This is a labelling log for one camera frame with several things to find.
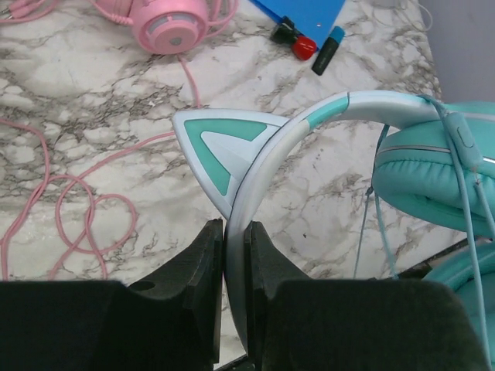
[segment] headphones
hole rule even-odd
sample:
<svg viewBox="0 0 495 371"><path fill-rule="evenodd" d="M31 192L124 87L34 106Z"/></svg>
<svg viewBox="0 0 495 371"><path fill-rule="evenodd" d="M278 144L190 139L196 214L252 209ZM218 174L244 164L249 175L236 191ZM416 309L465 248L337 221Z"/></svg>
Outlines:
<svg viewBox="0 0 495 371"><path fill-rule="evenodd" d="M239 0L227 0L228 14L220 17L224 0L90 0L106 18L131 26L139 45L153 54L179 54L222 32L234 17Z"/></svg>
<svg viewBox="0 0 495 371"><path fill-rule="evenodd" d="M289 152L321 124L342 120L385 124L370 188L376 203L382 198L411 216L467 232L470 251L425 279L449 285L468 311L476 309L473 318L486 356L495 359L495 351L490 351L491 346L495 350L495 305L489 308L493 317L488 314L487 327L481 291L482 284L495 288L495 245L478 253L474 243L475 235L495 237L495 104L440 104L431 97L379 90L337 94L290 120L221 109L182 111L173 117L189 166L227 219L225 280L244 347L244 231ZM389 127L399 131L387 136ZM384 229L381 232L387 249Z"/></svg>

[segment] mint green headphones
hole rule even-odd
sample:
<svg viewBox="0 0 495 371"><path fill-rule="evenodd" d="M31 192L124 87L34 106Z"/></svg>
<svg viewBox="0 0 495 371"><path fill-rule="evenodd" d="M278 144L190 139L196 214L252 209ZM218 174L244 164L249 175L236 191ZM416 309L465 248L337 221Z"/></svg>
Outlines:
<svg viewBox="0 0 495 371"><path fill-rule="evenodd" d="M227 219L225 279L244 347L244 231L273 175L297 143L321 124L345 120L385 125L374 160L371 192L367 192L368 197L375 192L378 212L383 199L409 215L467 232L470 251L426 279L449 285L467 308L476 309L473 326L487 358L495 359L489 343L492 339L495 347L495 320L492 326L491 306L486 320L482 292L483 284L495 288L495 276L491 275L495 246L487 245L480 252L486 259L480 272L474 244L475 235L495 237L495 104L440 104L431 97L380 90L337 94L292 119L218 109L183 111L174 116L173 125L189 166ZM399 131L387 136L389 127ZM391 269L394 273L392 259ZM474 284L468 282L470 277Z"/></svg>

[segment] cat ear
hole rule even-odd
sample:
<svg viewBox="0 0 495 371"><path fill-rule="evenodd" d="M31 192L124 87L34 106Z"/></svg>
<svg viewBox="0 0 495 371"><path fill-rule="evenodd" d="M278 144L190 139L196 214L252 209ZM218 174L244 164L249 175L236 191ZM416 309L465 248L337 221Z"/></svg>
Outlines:
<svg viewBox="0 0 495 371"><path fill-rule="evenodd" d="M205 193L228 219L242 179L288 118L253 111L204 109L172 118L180 147Z"/></svg>

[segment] marble countertop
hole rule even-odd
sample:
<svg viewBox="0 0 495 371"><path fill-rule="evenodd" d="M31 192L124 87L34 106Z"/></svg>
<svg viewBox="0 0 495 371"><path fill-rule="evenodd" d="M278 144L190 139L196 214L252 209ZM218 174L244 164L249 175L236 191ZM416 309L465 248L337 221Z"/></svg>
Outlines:
<svg viewBox="0 0 495 371"><path fill-rule="evenodd" d="M271 20L248 1L226 32L187 53L206 107L241 108L292 116L348 90L385 89L439 95L428 42L404 17L348 0L337 20L346 38L318 77L311 61L268 36ZM420 19L418 9L408 16ZM119 148L170 131L177 110L193 106L181 65L150 56L130 31L101 18L89 4L62 2L47 17L0 29L2 117L41 130L53 173L80 174ZM257 220L275 244L312 277L349 277L357 251L364 193L369 186L378 124L340 122L308 136L271 184ZM21 211L43 176L39 140L0 125L0 234ZM131 283L188 246L207 220L220 214L197 181L174 139L158 141L87 177L96 195L118 193L135 205L135 233L104 256L109 278ZM12 239L12 279L44 279L66 250L54 222L63 183L52 184ZM62 208L67 235L81 231L87 196L75 188ZM93 234L105 247L120 238L130 216L125 205L98 207ZM398 268L405 269L454 243L458 234L384 206ZM360 277L388 274L376 213L371 207ZM73 254L56 279L98 278L95 257ZM243 350L224 301L222 363Z"/></svg>

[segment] highlighter cap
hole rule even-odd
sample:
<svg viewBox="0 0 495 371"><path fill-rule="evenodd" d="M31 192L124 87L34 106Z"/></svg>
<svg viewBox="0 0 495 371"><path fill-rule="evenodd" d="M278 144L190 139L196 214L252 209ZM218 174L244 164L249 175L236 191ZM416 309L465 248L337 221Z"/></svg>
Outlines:
<svg viewBox="0 0 495 371"><path fill-rule="evenodd" d="M342 41L343 37L346 35L345 31L342 29L342 27L335 26L333 27L332 32L330 33L330 38L334 39L337 41L339 44Z"/></svg>

